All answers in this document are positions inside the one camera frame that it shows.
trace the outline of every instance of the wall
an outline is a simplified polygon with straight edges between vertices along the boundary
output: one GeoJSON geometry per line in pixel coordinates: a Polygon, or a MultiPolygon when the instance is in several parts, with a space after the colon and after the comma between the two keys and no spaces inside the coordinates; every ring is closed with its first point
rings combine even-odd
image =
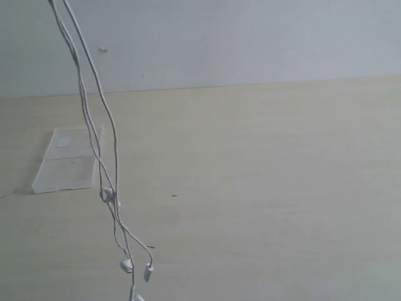
{"type": "MultiPolygon", "coordinates": [[[[397,0],[71,5],[109,92],[401,73],[397,0]]],[[[2,1],[0,45],[0,97],[77,93],[47,1],[2,1]]]]}
{"type": "MultiPolygon", "coordinates": [[[[145,300],[399,301],[400,94],[401,77],[110,94],[122,216],[155,246],[149,283],[133,249],[145,300]]],[[[98,188],[30,189],[48,134],[83,125],[78,97],[1,108],[0,299],[128,300],[98,188]]]]}

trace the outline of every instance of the beige desk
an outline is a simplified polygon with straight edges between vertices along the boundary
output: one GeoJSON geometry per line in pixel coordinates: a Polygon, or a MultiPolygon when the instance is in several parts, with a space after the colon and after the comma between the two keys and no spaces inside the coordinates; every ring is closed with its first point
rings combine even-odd
{"type": "MultiPolygon", "coordinates": [[[[400,300],[401,77],[108,101],[147,301],[400,300]]],[[[0,101],[0,300],[128,299],[98,189],[30,189],[53,129],[83,124],[78,97],[0,101]]]]}

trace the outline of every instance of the desk surface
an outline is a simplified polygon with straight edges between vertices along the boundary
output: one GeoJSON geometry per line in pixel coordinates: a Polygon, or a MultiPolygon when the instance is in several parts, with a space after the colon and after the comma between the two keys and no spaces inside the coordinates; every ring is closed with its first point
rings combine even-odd
{"type": "MultiPolygon", "coordinates": [[[[137,288],[159,301],[399,300],[401,77],[108,95],[137,288]]],[[[110,126],[106,164],[112,168],[110,126]]],[[[0,300],[127,300],[97,187],[33,194],[76,96],[0,101],[0,300]]]]}

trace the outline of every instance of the transparent plastic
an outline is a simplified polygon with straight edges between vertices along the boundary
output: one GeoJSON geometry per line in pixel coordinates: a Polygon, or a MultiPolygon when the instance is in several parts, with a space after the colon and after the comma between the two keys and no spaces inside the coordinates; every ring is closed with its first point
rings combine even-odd
{"type": "MultiPolygon", "coordinates": [[[[96,128],[102,146],[103,127],[96,128]]],[[[97,164],[86,128],[58,127],[53,132],[32,188],[35,193],[93,187],[97,164]]]]}

